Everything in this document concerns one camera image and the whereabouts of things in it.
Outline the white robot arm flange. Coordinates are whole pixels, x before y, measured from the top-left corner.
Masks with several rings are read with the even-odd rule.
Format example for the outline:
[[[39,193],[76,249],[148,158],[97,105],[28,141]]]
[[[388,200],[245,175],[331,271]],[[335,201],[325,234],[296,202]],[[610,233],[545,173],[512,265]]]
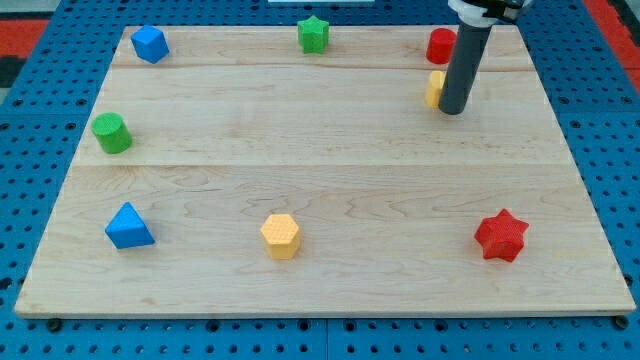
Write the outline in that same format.
[[[498,21],[515,23],[533,0],[448,0],[459,20],[476,28],[488,28]]]

